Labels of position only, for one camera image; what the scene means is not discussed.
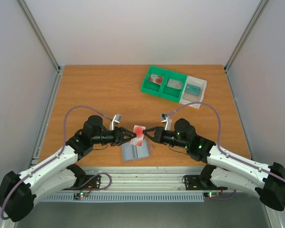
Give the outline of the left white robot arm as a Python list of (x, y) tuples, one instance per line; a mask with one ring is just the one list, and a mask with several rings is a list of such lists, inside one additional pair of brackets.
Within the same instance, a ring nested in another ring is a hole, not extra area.
[(95, 144), (120, 146), (135, 137), (134, 132), (123, 127), (107, 129), (100, 116), (90, 116), (50, 157), (20, 173), (5, 174), (0, 184), (1, 219), (20, 221), (48, 195), (72, 187), (83, 188), (85, 173), (76, 162), (88, 155)]

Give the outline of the red circle card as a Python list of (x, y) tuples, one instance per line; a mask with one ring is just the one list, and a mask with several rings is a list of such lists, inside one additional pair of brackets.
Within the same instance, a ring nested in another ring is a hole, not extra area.
[(146, 128), (144, 126), (140, 125), (135, 125), (133, 132), (136, 134), (136, 137), (130, 141), (130, 143), (134, 146), (142, 146), (143, 144), (143, 139), (144, 139), (144, 134), (143, 131)]
[(160, 75), (156, 75), (156, 74), (151, 74), (148, 80), (149, 82), (155, 83), (157, 85), (161, 85), (164, 80), (164, 77)]

